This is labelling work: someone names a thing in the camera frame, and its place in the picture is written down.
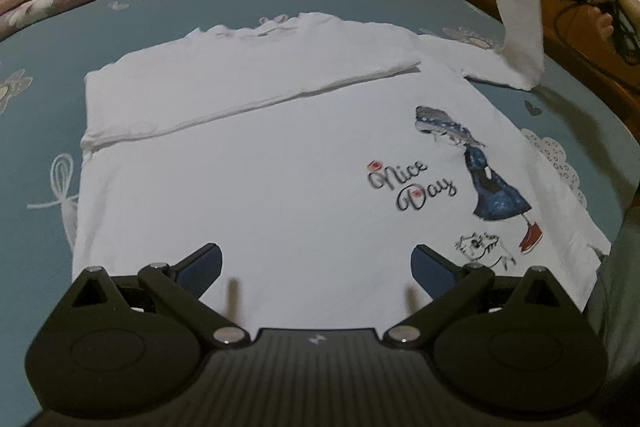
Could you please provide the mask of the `person's right hand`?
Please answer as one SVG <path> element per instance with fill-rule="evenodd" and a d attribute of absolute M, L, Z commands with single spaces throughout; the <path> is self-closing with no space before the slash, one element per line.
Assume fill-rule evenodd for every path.
<path fill-rule="evenodd" d="M 639 29 L 640 25 L 640 2 L 639 0 L 591 0 L 588 14 L 597 29 L 601 40 L 611 48 L 614 46 L 613 35 L 615 32 L 613 17 L 609 12 L 602 11 L 605 3 L 618 1 L 622 10 L 626 13 L 634 28 Z"/>

